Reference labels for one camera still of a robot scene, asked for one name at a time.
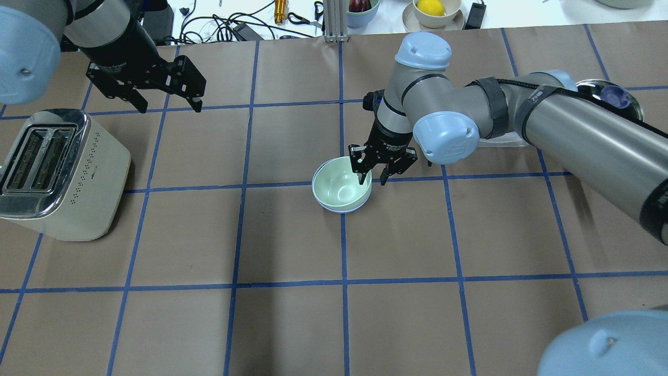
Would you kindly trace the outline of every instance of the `toaster slot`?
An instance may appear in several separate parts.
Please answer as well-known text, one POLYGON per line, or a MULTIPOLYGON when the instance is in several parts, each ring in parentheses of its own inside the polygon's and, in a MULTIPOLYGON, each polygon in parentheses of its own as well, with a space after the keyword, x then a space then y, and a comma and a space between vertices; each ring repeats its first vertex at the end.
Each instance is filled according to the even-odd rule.
POLYGON ((14 167, 14 172, 7 184, 9 189, 21 189, 23 188, 25 181, 28 179, 30 170, 32 170, 39 149, 44 142, 44 136, 38 132, 30 132, 30 135, 25 141, 25 146, 23 147, 23 152, 21 157, 14 167))
POLYGON ((8 193, 49 193, 62 170, 73 128, 28 128, 5 186, 8 193))
POLYGON ((46 154, 44 154, 44 158, 39 164, 39 169, 35 175, 32 189, 43 191, 51 188, 56 167, 59 165, 63 151, 67 146, 68 136, 69 135, 62 130, 57 130, 53 133, 46 154))

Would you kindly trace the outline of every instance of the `yellow lemon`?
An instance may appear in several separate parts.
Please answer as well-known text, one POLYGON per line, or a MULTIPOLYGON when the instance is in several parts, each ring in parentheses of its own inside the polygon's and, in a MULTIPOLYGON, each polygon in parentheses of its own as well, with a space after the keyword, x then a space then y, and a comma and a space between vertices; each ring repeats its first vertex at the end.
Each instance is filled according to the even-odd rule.
POLYGON ((420 0, 417 8, 428 15, 446 15, 446 8, 438 0, 420 0))

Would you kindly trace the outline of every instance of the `bowl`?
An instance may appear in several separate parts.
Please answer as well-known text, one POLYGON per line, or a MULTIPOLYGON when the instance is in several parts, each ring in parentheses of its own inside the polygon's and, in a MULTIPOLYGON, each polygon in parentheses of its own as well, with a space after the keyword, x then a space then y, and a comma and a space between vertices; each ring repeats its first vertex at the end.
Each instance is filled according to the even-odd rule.
MULTIPOLYGON (((367 23, 371 22, 375 14, 378 13, 378 5, 380 4, 380 0, 370 0, 370 1, 371 1, 371 9, 369 9, 368 11, 350 12, 346 10, 348 27, 350 27, 351 29, 357 29, 358 27, 362 27, 367 23)), ((343 0, 342 3, 348 4, 349 1, 343 0)))
MULTIPOLYGON (((577 82, 575 85, 578 88, 578 92, 592 96, 599 100, 603 100, 601 94, 603 94, 603 90, 605 90, 605 88, 616 86, 610 81, 596 79, 582 80, 577 82)), ((626 92, 626 95, 630 105, 624 108, 622 111, 626 112, 629 116, 643 121, 645 119, 645 112, 643 111, 643 107, 640 105, 640 102, 638 102, 638 100, 633 95, 631 95, 631 93, 626 92)))
POLYGON ((359 209, 371 195, 371 171, 364 184, 350 165, 350 157, 330 159, 315 171, 311 181, 313 196, 322 207, 344 214, 359 209))
POLYGON ((418 3, 420 0, 412 0, 413 8, 415 11, 415 18, 424 26, 437 28, 443 27, 450 22, 459 11, 462 6, 462 0, 440 0, 443 6, 446 8, 445 15, 429 15, 418 9, 418 3))
POLYGON ((597 0, 599 3, 613 8, 633 9, 652 4, 652 0, 597 0))

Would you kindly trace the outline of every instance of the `cream toaster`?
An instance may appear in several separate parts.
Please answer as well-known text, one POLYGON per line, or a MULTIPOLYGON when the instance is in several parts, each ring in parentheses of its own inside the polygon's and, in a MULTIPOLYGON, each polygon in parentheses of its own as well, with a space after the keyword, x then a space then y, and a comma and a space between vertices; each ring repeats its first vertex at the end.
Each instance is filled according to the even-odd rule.
POLYGON ((59 240, 97 239, 109 231, 129 168, 130 152, 89 114, 40 111, 0 168, 0 218, 59 240))

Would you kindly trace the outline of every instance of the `light green bowl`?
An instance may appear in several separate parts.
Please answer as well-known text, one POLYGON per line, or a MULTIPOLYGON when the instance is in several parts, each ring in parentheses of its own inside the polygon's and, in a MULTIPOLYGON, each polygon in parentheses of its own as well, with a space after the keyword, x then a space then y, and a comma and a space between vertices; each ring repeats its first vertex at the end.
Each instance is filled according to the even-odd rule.
MULTIPOLYGON (((371 20, 375 17, 376 13, 378 13, 378 5, 380 4, 380 0, 370 0, 371 1, 371 9, 368 11, 364 12, 351 12, 346 10, 346 16, 347 16, 347 22, 348 22, 348 27, 351 29, 357 29, 358 27, 362 27, 366 25, 367 23, 371 22, 371 20)), ((342 1, 342 4, 348 9, 348 4, 349 1, 342 1)))
POLYGON ((371 195, 371 171, 364 184, 350 165, 350 157, 330 159, 315 171, 311 181, 313 196, 322 207, 334 213, 359 209, 371 195))

